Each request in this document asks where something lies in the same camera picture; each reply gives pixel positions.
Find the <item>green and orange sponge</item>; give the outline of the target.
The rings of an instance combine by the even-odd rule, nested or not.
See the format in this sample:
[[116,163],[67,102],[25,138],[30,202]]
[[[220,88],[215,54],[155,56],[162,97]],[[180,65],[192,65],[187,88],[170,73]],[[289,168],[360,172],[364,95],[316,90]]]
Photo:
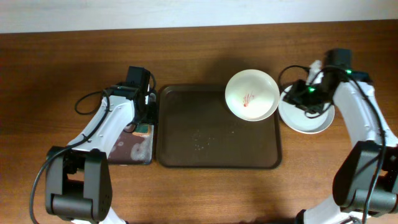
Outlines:
[[153,132],[153,125],[151,124],[138,124],[133,131],[134,136],[150,136]]

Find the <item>white plate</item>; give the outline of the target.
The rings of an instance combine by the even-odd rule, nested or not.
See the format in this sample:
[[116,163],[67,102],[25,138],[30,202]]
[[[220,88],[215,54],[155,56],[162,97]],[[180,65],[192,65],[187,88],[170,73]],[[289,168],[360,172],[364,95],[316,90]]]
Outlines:
[[279,105],[280,93],[275,80],[265,72],[243,70],[231,77],[224,98],[229,110],[245,121],[262,121]]
[[280,114],[283,122],[291,129],[304,134],[317,134],[326,130],[333,122],[335,115],[323,114],[322,116],[310,119],[303,114],[287,116]]
[[317,118],[310,119],[301,109],[283,101],[286,91],[291,89],[288,86],[281,94],[278,111],[283,122],[293,130],[304,134],[316,134],[326,130],[334,120],[335,107],[331,106],[325,113]]

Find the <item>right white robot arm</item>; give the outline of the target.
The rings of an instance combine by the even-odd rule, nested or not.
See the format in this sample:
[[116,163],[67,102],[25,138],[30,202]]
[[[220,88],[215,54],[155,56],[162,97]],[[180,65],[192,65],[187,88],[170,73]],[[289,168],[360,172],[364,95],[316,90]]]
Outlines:
[[280,110],[286,124],[338,108],[353,148],[333,179],[332,195],[307,210],[295,223],[366,223],[368,218],[397,213],[397,136],[378,107],[373,81],[366,72],[353,70],[351,51],[331,49],[323,62],[304,69],[299,79],[282,90]]

